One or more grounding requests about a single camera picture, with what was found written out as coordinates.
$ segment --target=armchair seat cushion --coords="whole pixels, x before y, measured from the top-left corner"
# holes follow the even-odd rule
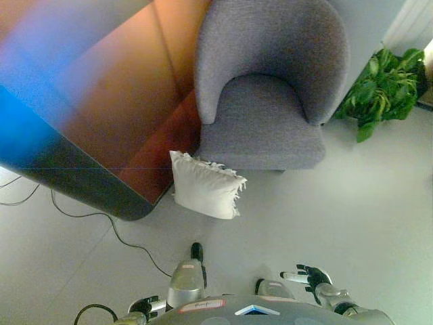
[[[264,74],[229,81],[201,137],[202,158],[234,169],[310,169],[325,156],[320,127],[307,123],[293,88]]]

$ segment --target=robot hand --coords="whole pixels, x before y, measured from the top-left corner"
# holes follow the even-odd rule
[[[281,272],[279,275],[283,279],[289,281],[308,284],[309,286],[305,287],[305,291],[307,291],[308,293],[312,293],[314,295],[316,303],[318,305],[321,305],[321,302],[316,294],[316,288],[319,284],[322,283],[332,284],[330,276],[326,273],[326,271],[319,269],[318,267],[296,264],[296,268],[300,270],[298,271],[298,273]]]

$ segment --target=potted plant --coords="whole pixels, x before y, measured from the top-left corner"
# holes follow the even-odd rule
[[[358,142],[371,137],[382,121],[406,119],[428,87],[423,58],[419,49],[408,49],[402,57],[386,48],[374,53],[334,118],[356,118]]]

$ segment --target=white pillow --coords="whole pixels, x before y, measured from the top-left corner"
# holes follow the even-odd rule
[[[235,199],[246,179],[224,165],[170,151],[175,179],[175,201],[181,206],[219,219],[233,219],[239,212]]]

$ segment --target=armchair backrest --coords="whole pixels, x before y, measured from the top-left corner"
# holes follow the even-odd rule
[[[196,95],[204,124],[223,87],[250,73],[285,79],[310,124],[326,122],[348,71],[348,41],[326,0],[213,0],[198,38]]]

